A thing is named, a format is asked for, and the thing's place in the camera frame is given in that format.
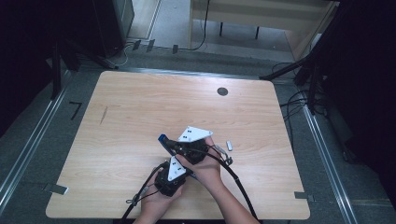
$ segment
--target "wooden table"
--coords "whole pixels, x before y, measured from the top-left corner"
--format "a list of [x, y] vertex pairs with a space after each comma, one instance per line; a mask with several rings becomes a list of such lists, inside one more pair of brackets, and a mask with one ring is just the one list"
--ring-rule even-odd
[[[228, 90], [226, 96], [218, 88]], [[48, 217], [121, 218], [153, 167], [169, 159], [160, 134], [177, 140], [187, 126], [230, 140], [232, 169], [259, 219], [306, 219], [309, 208], [271, 82], [260, 80], [104, 72], [78, 129], [53, 193]], [[226, 186], [246, 202], [230, 175]], [[136, 217], [140, 204], [129, 217]], [[188, 178], [183, 196], [163, 218], [222, 219], [210, 194]]]
[[[294, 59], [299, 60], [326, 29], [335, 6], [334, 1], [320, 0], [211, 0], [207, 20], [285, 30]], [[204, 20], [206, 7], [207, 0], [191, 0], [189, 48], [192, 21]]]

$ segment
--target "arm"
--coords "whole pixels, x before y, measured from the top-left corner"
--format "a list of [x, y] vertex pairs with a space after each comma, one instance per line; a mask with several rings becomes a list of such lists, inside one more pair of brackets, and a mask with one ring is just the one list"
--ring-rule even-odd
[[[211, 137], [206, 138], [206, 143], [214, 146]], [[210, 148], [209, 153], [219, 158], [219, 154]], [[256, 218], [231, 194], [225, 187], [220, 176], [219, 163], [210, 157], [205, 157], [198, 164], [191, 165], [184, 157], [177, 155], [180, 162], [194, 171], [198, 181], [209, 191], [224, 216], [226, 223], [259, 223]]]
[[[157, 191], [157, 188], [153, 185], [155, 174], [148, 182], [148, 191], [144, 196], [150, 195]], [[134, 221], [134, 224], [154, 224], [166, 213], [171, 203], [176, 200], [180, 195], [183, 186], [181, 186], [172, 197], [157, 192], [153, 195], [148, 196], [142, 200], [142, 211], [139, 217]]]

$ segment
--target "person's left hand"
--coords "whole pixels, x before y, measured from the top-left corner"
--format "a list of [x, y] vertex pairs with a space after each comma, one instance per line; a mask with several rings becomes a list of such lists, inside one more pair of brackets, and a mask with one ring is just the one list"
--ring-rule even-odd
[[[148, 182], [148, 191], [142, 196], [142, 198], [158, 191], [154, 186], [154, 180], [158, 173], [159, 171]], [[142, 211], [140, 216], [134, 221], [134, 224], [153, 224], [157, 222], [166, 213], [171, 203], [180, 197], [182, 189], [183, 185], [178, 188], [172, 197], [163, 195], [158, 191], [157, 193], [144, 198], [141, 201]]]

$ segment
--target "circular hole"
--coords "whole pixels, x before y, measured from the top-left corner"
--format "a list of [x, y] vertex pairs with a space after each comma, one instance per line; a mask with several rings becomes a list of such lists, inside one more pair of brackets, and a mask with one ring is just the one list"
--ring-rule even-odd
[[224, 87], [220, 87], [220, 88], [218, 88], [218, 94], [222, 95], [222, 96], [225, 96], [225, 95], [228, 94], [228, 90], [225, 89]]

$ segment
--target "white triangular object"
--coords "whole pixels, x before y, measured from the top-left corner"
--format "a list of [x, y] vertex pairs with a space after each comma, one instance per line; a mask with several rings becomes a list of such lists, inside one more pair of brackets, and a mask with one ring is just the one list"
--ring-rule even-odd
[[194, 128], [188, 126], [184, 133], [178, 138], [178, 142], [194, 142], [203, 138], [206, 138], [213, 133], [207, 130]]
[[181, 175], [186, 174], [186, 168], [178, 162], [175, 156], [171, 157], [171, 163], [169, 164], [168, 181], [172, 181]]

